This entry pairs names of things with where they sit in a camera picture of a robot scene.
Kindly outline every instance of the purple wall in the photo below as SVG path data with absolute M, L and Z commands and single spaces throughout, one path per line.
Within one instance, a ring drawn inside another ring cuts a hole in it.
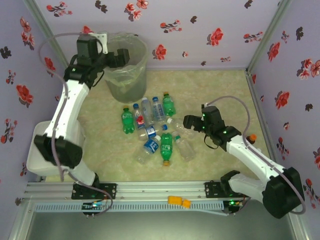
M 36 179 L 25 167 L 34 127 L 53 116 L 62 86 L 40 64 L 38 46 L 44 36 L 22 1 L 2 1 L 0 15 L 0 239 L 4 240 L 27 182 Z M 52 69 L 63 72 L 49 46 L 42 56 L 51 59 Z
M 149 47 L 150 68 L 212 69 L 248 66 L 280 0 L 35 1 L 54 34 L 80 32 L 85 25 L 94 32 L 134 33 Z M 75 39 L 58 39 L 67 59 L 76 53 Z
M 314 239 L 320 235 L 319 11 L 318 0 L 293 1 L 252 71 L 279 163 L 300 172 Z

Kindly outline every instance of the green bottle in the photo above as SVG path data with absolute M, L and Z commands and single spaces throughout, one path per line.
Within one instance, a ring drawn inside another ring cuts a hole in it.
M 161 157 L 163 159 L 163 166 L 169 166 L 169 159 L 172 155 L 172 135 L 171 133 L 163 133 L 161 136 Z
M 163 108 L 164 108 L 164 113 L 166 116 L 172 117 L 174 114 L 176 114 L 176 108 L 174 101 L 172 98 L 169 96 L 169 93 L 165 91 L 163 93 Z
M 135 130 L 134 117 L 129 111 L 128 106 L 123 107 L 123 113 L 121 115 L 123 131 L 125 134 L 132 134 Z

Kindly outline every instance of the orange cap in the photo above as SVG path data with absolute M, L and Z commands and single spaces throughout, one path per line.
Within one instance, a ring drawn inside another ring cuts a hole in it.
M 249 139 L 250 139 L 251 141 L 255 141 L 255 140 L 257 140 L 257 135 L 251 134 L 250 137 L 249 137 Z

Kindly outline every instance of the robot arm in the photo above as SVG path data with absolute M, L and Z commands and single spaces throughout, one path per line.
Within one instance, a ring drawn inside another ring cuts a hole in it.
M 55 148 L 61 168 L 70 172 L 80 182 L 98 187 L 99 178 L 97 174 L 90 170 L 82 160 L 84 134 L 77 118 L 82 103 L 93 86 L 98 73 L 106 67 L 123 67 L 129 61 L 129 52 L 127 49 L 118 49 L 117 56 L 114 52 L 108 52 L 107 34 L 105 32 L 80 35 L 76 44 L 78 54 L 72 57 L 64 72 L 63 78 L 67 89 L 63 86 L 53 119 L 43 135 L 35 136 L 34 144 L 45 161 L 57 166 L 51 147 L 53 131 L 56 126 Z M 61 109 L 62 112 L 56 124 L 55 121 Z
M 233 126 L 225 126 L 225 122 L 215 106 L 204 107 L 203 105 L 202 117 L 187 115 L 184 117 L 183 125 L 187 129 L 191 129 L 193 126 L 195 131 L 205 133 L 214 144 L 237 157 L 259 178 L 259 180 L 255 180 L 246 177 L 236 170 L 225 174 L 221 177 L 221 185 L 228 196 L 232 193 L 241 193 L 258 200 L 263 203 L 271 215 L 278 219 L 301 204 L 292 188 L 277 173 L 278 171 L 287 177 L 304 199 L 300 175 L 297 170 L 293 167 L 285 169 L 252 145 L 249 146 L 250 150 L 244 143 L 240 131 Z

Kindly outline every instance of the trash can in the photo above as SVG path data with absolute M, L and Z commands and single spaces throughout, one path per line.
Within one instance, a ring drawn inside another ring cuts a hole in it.
M 128 33 L 111 35 L 108 52 L 128 49 L 130 60 L 124 67 L 104 69 L 104 79 L 112 96 L 121 103 L 133 103 L 141 99 L 147 90 L 147 45 L 137 36 Z

